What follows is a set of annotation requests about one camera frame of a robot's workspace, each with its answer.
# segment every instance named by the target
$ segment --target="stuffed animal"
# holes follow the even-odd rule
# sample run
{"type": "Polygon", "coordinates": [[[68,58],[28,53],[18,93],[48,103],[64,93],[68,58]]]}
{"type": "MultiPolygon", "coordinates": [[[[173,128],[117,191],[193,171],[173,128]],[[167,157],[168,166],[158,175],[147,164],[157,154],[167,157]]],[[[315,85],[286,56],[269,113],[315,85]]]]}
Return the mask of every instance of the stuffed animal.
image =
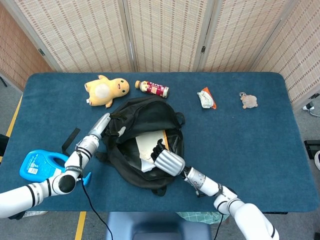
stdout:
{"type": "Polygon", "coordinates": [[[98,78],[84,85],[85,90],[89,93],[86,102],[90,106],[105,105],[106,108],[109,108],[114,98],[122,97],[129,92],[129,83],[123,78],[109,80],[103,75],[98,75],[98,78]]]}
{"type": "Polygon", "coordinates": [[[257,98],[253,95],[247,95],[245,92],[240,92],[240,100],[243,103],[243,109],[251,109],[254,107],[258,107],[257,98]]]}

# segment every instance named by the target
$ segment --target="green cloth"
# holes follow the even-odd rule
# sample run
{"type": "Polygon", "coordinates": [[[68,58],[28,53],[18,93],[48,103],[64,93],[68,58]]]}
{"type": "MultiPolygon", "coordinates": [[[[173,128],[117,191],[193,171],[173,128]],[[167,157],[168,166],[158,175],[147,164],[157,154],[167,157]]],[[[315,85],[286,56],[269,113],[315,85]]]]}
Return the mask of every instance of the green cloth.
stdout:
{"type": "MultiPolygon", "coordinates": [[[[205,224],[220,223],[222,218],[222,214],[217,211],[181,211],[177,212],[177,214],[187,221],[205,224]]],[[[223,221],[228,217],[229,215],[223,215],[223,221]]]]}

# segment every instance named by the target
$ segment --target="plastic bottle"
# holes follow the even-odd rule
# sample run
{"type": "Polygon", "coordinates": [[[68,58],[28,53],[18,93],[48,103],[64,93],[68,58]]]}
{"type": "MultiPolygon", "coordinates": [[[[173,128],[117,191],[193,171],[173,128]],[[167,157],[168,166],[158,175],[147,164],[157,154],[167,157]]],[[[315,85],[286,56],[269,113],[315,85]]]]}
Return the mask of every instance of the plastic bottle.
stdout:
{"type": "Polygon", "coordinates": [[[150,81],[136,81],[134,86],[136,89],[140,89],[144,93],[159,95],[165,99],[167,98],[169,92],[169,87],[150,81]]]}

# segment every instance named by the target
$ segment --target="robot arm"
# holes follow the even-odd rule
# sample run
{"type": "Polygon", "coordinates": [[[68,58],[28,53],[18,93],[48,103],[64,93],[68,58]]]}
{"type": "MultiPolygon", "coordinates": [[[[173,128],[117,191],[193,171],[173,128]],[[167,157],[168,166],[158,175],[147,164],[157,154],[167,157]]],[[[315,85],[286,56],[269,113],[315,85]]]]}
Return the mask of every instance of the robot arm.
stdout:
{"type": "Polygon", "coordinates": [[[35,182],[0,194],[0,219],[13,216],[37,206],[50,196],[65,195],[72,192],[77,178],[82,174],[92,155],[97,151],[101,133],[110,122],[110,114],[103,115],[65,162],[65,173],[52,176],[43,182],[35,182]]]}
{"type": "Polygon", "coordinates": [[[186,167],[185,160],[165,149],[159,140],[151,154],[154,165],[166,173],[182,175],[185,182],[207,196],[216,197],[214,207],[222,214],[231,215],[245,239],[247,240],[278,240],[279,234],[265,215],[251,203],[242,202],[238,196],[226,186],[223,186],[193,167],[186,167]]]}

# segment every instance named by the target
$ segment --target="yellow plush toy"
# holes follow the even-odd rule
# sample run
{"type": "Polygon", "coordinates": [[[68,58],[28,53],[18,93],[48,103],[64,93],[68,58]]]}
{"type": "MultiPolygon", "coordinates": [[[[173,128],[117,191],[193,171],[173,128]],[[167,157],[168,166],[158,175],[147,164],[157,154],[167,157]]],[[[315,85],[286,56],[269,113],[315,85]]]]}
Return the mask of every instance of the yellow plush toy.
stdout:
{"type": "Polygon", "coordinates": [[[114,98],[122,97],[129,92],[129,83],[123,78],[109,80],[103,75],[98,75],[98,78],[84,85],[85,90],[89,93],[86,102],[90,106],[105,105],[106,108],[109,108],[114,98]]]}

